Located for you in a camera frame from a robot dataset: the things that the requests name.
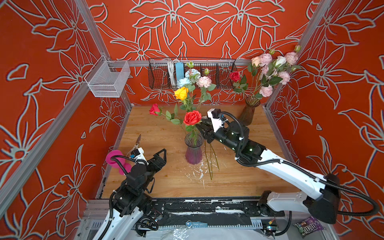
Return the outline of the peach rose stem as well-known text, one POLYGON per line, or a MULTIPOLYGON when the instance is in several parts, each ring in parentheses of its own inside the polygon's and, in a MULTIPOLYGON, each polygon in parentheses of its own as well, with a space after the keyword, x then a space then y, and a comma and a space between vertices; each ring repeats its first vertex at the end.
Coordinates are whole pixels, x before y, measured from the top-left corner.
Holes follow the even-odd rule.
POLYGON ((262 86, 260 75, 261 75, 261 57, 254 57, 251 60, 251 75, 252 75, 252 83, 251 87, 254 88, 253 97, 260 100, 262 95, 260 94, 260 88, 262 86))

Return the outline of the pink mottled flower stem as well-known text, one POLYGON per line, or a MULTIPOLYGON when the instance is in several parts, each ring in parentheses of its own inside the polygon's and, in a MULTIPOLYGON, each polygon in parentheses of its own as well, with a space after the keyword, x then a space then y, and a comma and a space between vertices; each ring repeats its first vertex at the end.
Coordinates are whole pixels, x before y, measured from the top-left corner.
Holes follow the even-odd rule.
POLYGON ((212 79, 210 78, 210 70, 208 68, 204 69, 203 76, 197 80, 197 86, 201 89, 199 105, 206 101, 210 101, 210 91, 214 90, 217 85, 213 84, 212 79))

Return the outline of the purple glass vase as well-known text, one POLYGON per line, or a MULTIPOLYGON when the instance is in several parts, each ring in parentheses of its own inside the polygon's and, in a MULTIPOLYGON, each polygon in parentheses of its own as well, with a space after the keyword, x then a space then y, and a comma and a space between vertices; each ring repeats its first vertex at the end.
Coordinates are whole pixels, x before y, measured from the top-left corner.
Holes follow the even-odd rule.
POLYGON ((199 164, 203 159, 202 145, 205 142, 203 136, 197 133, 189 133, 185 137, 187 150, 185 154, 186 161, 191 165, 199 164))

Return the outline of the pink carnation stem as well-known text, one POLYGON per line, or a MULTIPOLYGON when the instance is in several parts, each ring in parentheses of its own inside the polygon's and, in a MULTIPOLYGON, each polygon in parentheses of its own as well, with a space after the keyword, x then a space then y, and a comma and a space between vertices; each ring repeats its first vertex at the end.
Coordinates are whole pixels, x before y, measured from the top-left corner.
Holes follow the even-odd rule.
POLYGON ((291 79, 291 76, 287 71, 279 72, 278 77, 282 78, 282 80, 281 80, 282 85, 286 85, 291 79))

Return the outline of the pale pink flower stem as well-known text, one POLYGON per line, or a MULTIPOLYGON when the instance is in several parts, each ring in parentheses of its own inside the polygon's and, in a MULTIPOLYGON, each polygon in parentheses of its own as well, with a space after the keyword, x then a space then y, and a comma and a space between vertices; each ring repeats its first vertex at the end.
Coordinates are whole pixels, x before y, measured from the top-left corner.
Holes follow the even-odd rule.
POLYGON ((273 61, 273 57, 271 54, 261 54, 260 55, 260 63, 259 67, 261 68, 261 72, 263 75, 266 75, 269 71, 269 64, 271 64, 273 61))

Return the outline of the large red rose stem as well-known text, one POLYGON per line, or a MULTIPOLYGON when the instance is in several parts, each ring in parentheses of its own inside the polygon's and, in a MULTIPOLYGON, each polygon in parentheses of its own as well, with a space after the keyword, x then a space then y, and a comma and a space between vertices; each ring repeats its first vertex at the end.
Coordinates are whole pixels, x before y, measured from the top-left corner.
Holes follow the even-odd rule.
POLYGON ((196 127, 202 120, 202 115, 199 111, 194 110, 191 112, 187 112, 184 117, 184 125, 186 127, 187 132, 191 133, 191 139, 193 140, 193 144, 196 145, 198 142, 198 134, 199 131, 196 127))

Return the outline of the pink peony stem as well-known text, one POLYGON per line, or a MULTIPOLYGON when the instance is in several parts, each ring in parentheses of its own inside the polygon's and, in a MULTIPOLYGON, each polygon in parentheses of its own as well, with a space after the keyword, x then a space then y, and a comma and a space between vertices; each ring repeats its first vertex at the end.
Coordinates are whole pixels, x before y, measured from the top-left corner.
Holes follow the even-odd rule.
POLYGON ((268 98, 273 93, 273 87, 271 85, 268 86, 260 86, 258 87, 253 94, 252 97, 252 104, 255 105, 257 102, 259 102, 263 98, 268 98))

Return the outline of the orange yellow rose stem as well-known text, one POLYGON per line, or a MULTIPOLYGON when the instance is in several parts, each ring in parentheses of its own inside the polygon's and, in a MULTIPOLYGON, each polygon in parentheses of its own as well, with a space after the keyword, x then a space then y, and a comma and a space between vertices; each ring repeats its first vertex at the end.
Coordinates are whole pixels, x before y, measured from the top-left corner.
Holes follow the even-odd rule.
POLYGON ((176 99, 181 103, 181 110, 192 112, 194 107, 194 98, 187 87, 182 87, 174 92, 176 99))

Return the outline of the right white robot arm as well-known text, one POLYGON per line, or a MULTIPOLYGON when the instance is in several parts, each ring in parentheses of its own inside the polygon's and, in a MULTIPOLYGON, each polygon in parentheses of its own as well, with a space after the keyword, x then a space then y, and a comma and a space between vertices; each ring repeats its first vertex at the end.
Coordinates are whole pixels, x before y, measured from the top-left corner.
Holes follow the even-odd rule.
POLYGON ((295 211, 309 213, 316 219, 335 224, 339 215, 367 217, 377 214, 378 203, 372 198, 340 185, 333 174, 326 176, 306 170, 291 163, 265 146, 249 140, 249 129, 237 121, 224 126, 221 119, 203 119, 197 129, 204 139, 216 140, 235 152, 235 160, 243 167, 254 167, 274 174, 300 190, 293 194, 267 192, 266 205, 275 212, 295 211), (341 192, 352 194, 372 205, 366 212, 344 212, 339 209, 341 192))

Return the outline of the pale blue flower stem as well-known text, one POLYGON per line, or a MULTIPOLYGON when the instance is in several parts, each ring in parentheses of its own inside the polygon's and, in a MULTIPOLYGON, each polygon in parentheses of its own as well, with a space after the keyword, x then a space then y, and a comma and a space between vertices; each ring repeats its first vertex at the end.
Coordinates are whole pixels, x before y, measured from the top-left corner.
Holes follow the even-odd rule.
POLYGON ((201 77, 201 73, 195 69, 195 64, 192 61, 184 63, 185 77, 177 81, 177 87, 181 88, 188 84, 194 84, 201 77))

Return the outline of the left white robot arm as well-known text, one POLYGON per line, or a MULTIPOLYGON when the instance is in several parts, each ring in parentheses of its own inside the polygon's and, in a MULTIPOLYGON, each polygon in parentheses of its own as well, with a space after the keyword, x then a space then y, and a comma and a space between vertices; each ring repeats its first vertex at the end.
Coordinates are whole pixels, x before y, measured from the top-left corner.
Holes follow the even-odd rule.
POLYGON ((144 157, 142 148, 133 150, 129 157, 121 151, 112 151, 107 157, 108 163, 118 166, 126 179, 113 191, 109 198, 109 213, 95 234, 95 240, 123 240, 131 229, 140 235, 144 231, 159 230, 158 223, 150 216, 153 209, 148 189, 155 183, 155 174, 167 163, 167 151, 162 149, 150 160, 144 157))

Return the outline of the red rosebud stem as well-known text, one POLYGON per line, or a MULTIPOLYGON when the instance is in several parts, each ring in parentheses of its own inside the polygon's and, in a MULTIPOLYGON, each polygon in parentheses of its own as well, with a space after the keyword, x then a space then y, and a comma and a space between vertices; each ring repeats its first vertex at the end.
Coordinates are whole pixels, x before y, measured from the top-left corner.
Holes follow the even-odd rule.
POLYGON ((185 128, 182 126, 182 120, 178 116, 178 106, 175 105, 174 111, 171 113, 170 111, 166 110, 163 112, 163 108, 160 107, 158 104, 153 104, 149 110, 150 115, 154 115, 157 117, 165 117, 166 120, 171 122, 174 125, 178 125, 186 134, 187 131, 185 128))

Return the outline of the brown glass vase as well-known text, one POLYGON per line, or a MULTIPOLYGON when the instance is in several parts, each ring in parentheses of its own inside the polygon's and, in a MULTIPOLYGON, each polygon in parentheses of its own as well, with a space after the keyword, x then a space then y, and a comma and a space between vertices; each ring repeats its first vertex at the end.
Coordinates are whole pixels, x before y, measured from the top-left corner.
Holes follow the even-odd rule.
POLYGON ((259 105, 260 100, 258 98, 248 97, 245 100, 245 106, 239 116, 239 121, 243 125, 249 126, 253 122, 255 110, 259 105))

